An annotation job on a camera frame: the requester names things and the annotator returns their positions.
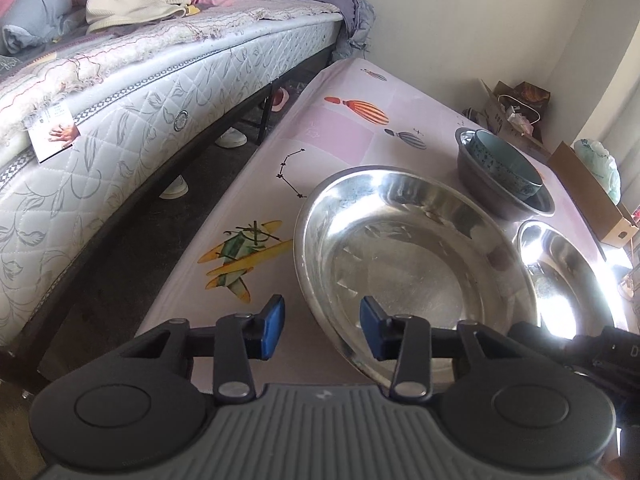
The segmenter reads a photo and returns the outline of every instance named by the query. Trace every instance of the dark metal bowl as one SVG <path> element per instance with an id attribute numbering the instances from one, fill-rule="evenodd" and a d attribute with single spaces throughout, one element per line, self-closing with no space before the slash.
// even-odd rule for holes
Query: dark metal bowl
<path id="1" fill-rule="evenodd" d="M 522 222 L 532 216 L 553 216 L 556 205 L 546 186 L 524 202 L 498 184 L 471 156 L 467 145 L 475 131 L 468 128 L 456 130 L 458 143 L 458 175 L 471 195 L 488 211 L 509 220 Z"/>

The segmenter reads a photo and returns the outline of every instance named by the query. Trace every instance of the plastic bag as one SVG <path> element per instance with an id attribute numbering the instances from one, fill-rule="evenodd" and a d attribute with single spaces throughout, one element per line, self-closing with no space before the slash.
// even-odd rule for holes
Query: plastic bag
<path id="1" fill-rule="evenodd" d="M 582 163 L 591 171 L 596 180 L 614 204 L 620 202 L 620 174 L 616 160 L 597 140 L 580 139 L 574 143 L 574 151 Z"/>
<path id="2" fill-rule="evenodd" d="M 513 126 L 521 134 L 528 135 L 529 137 L 533 135 L 533 126 L 531 126 L 529 120 L 523 114 L 516 113 L 513 106 L 507 108 L 506 115 L 507 120 L 511 123 L 511 126 Z"/>

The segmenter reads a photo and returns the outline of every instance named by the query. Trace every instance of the mattress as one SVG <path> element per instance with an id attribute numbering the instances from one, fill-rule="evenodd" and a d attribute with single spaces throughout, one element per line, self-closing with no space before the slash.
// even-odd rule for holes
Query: mattress
<path id="1" fill-rule="evenodd" d="M 309 0 L 233 0 L 229 6 L 211 7 L 186 18 L 135 27 L 133 31 L 119 28 L 119 36 L 85 36 L 57 52 L 16 66 L 15 72 L 0 82 L 0 168 L 29 145 L 24 124 L 52 102 L 67 96 L 77 98 L 87 91 L 90 94 L 84 105 L 89 106 L 189 56 L 299 26 L 292 23 L 295 18 L 338 20 L 337 14 L 333 18 L 323 16 L 337 10 L 331 4 Z M 216 40 L 222 43 L 215 46 L 212 42 Z M 82 101 L 76 101 L 80 109 Z"/>
<path id="2" fill-rule="evenodd" d="M 325 11 L 261 20 L 222 38 L 170 46 L 68 95 L 81 132 L 74 145 L 42 164 L 23 150 L 0 170 L 0 345 L 160 165 L 232 107 L 334 44 L 341 19 Z M 12 139 L 13 152 L 20 139 Z"/>

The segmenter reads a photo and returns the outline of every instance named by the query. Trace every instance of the stainless steel bowl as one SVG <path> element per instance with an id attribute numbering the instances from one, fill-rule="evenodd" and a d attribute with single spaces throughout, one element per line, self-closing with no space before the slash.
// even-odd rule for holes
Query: stainless steel bowl
<path id="1" fill-rule="evenodd" d="M 542 322 L 552 334 L 595 336 L 604 326 L 614 326 L 614 318 L 620 318 L 616 311 L 622 309 L 615 280 L 607 284 L 604 271 L 597 276 L 569 240 L 531 220 L 520 226 L 516 244 L 529 269 Z"/>
<path id="2" fill-rule="evenodd" d="M 414 314 L 453 328 L 475 319 L 506 333 L 537 322 L 526 268 L 487 213 L 434 180 L 396 168 L 341 171 L 306 200 L 296 223 L 298 280 L 318 323 L 338 350 L 388 386 L 394 362 L 377 362 L 359 324 L 372 295 L 389 314 Z M 453 379 L 434 360 L 435 384 Z"/>
<path id="3" fill-rule="evenodd" d="M 553 216 L 556 205 L 546 186 L 542 185 L 534 196 L 523 202 L 492 179 L 467 149 L 474 134 L 475 131 L 468 128 L 456 130 L 458 175 L 474 198 L 491 213 L 511 222 L 522 222 L 537 215 Z"/>

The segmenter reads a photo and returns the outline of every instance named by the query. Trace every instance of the pink tablecloth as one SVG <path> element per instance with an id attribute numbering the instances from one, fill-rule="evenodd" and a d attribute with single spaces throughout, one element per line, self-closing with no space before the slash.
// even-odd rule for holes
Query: pink tablecloth
<path id="1" fill-rule="evenodd" d="M 185 317 L 192 326 L 211 325 L 233 312 L 258 312 L 272 294 L 282 294 L 285 330 L 273 359 L 252 364 L 256 383 L 366 381 L 338 355 L 302 297 L 291 251 L 296 217 L 322 180 L 366 164 L 407 168 L 468 195 L 456 173 L 454 133 L 460 126 L 477 128 L 370 62 L 331 65 L 305 89 L 209 215 L 140 332 L 172 317 Z M 556 202 L 556 214 L 543 220 L 598 272 L 603 259 L 571 198 L 549 168 L 532 163 Z M 509 236 L 517 229 L 498 223 Z M 220 251 L 236 259 L 260 254 L 252 256 L 247 269 L 223 269 L 220 276 L 215 269 L 233 261 L 218 258 Z M 210 380 L 210 360 L 196 360 L 196 386 L 210 391 Z"/>

